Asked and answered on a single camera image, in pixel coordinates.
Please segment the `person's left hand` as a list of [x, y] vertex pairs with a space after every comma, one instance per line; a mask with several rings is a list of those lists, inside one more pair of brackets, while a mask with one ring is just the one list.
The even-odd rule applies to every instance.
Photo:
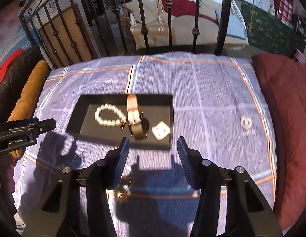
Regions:
[[7, 194], [15, 191], [14, 176], [15, 160], [11, 154], [0, 156], [0, 188], [4, 188]]

